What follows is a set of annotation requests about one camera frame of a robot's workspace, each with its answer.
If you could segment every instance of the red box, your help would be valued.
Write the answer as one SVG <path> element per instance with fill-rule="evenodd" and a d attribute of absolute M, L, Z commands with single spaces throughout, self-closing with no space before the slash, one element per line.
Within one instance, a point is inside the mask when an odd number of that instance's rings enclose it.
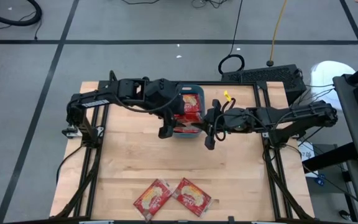
<path fill-rule="evenodd" d="M 161 179 L 156 179 L 150 187 L 134 202 L 135 207 L 148 222 L 171 197 L 172 190 Z"/>
<path fill-rule="evenodd" d="M 202 217 L 212 204 L 212 198 L 186 178 L 181 180 L 172 197 L 198 217 Z"/>
<path fill-rule="evenodd" d="M 191 126 L 191 123 L 199 123 L 203 120 L 201 117 L 200 96 L 199 94 L 184 94 L 183 101 L 185 102 L 185 114 L 175 114 L 175 118 L 186 127 L 176 127 L 173 130 L 176 133 L 199 133 L 200 130 Z"/>

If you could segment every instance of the white object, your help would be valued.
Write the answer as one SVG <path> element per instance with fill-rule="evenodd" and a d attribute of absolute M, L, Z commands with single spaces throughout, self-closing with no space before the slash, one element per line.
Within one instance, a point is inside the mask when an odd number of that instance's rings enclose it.
<path fill-rule="evenodd" d="M 333 61 L 325 61 L 314 65 L 311 68 L 311 86 L 324 86 L 333 84 L 333 78 L 341 76 L 343 74 L 353 74 L 355 71 L 350 66 Z M 329 90 L 334 88 L 333 86 L 327 87 L 310 87 L 311 95 L 314 96 L 318 93 L 321 93 L 324 90 Z M 319 97 L 318 100 L 324 100 L 326 103 L 330 103 L 335 109 L 342 110 L 341 104 L 339 102 L 336 91 L 330 91 L 328 94 Z"/>
<path fill-rule="evenodd" d="M 313 149 L 313 145 L 310 142 L 304 142 L 302 145 L 299 146 L 299 151 L 302 154 L 302 162 L 308 159 L 311 159 L 314 157 L 314 149 Z M 307 173 L 305 174 L 306 177 L 314 177 L 316 178 L 317 176 L 314 173 Z"/>

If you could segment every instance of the blue container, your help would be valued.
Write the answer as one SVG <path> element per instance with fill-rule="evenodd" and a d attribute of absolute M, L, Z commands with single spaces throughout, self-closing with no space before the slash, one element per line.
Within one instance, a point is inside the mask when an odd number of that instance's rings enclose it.
<path fill-rule="evenodd" d="M 198 85 L 183 85 L 180 94 L 198 94 L 200 96 L 201 103 L 201 117 L 205 116 L 205 97 L 204 90 Z M 198 133 L 176 133 L 173 132 L 173 136 L 176 138 L 197 138 L 201 134 L 202 130 Z"/>

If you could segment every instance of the wooden table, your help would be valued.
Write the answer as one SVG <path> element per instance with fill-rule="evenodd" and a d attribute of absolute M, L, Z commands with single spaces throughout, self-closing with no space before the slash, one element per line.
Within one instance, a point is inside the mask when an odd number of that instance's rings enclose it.
<path fill-rule="evenodd" d="M 98 82 L 84 82 L 81 92 L 97 87 Z M 225 102 L 224 90 L 237 99 L 237 107 L 255 106 L 251 86 L 202 87 L 207 108 L 211 107 L 212 99 Z M 288 106 L 282 83 L 268 83 L 268 93 L 273 107 Z M 156 178 L 176 187 L 186 177 L 214 198 L 205 216 L 198 218 L 170 198 L 153 220 L 224 221 L 228 216 L 238 221 L 274 220 L 260 134 L 230 134 L 225 141 L 216 142 L 215 150 L 209 151 L 204 146 L 205 133 L 196 139 L 159 139 L 157 133 L 162 121 L 156 116 L 109 106 L 92 219 L 141 220 L 132 204 Z M 91 120 L 92 110 L 87 114 Z M 297 147 L 295 140 L 288 144 Z M 68 140 L 65 156 L 79 145 L 79 138 Z M 299 154 L 289 148 L 281 153 L 289 191 L 314 216 Z M 51 215 L 56 215 L 78 188 L 84 154 L 85 150 L 78 152 L 62 167 Z M 280 213 L 285 217 L 278 188 L 277 195 Z M 86 199 L 81 214 L 85 214 L 85 204 Z"/>

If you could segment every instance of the black keyboard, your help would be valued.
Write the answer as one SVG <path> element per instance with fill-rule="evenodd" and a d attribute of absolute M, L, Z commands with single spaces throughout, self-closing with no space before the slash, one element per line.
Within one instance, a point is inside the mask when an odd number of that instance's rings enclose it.
<path fill-rule="evenodd" d="M 221 81 L 236 83 L 283 82 L 288 104 L 291 105 L 306 90 L 302 79 L 296 65 L 283 65 L 223 73 Z"/>

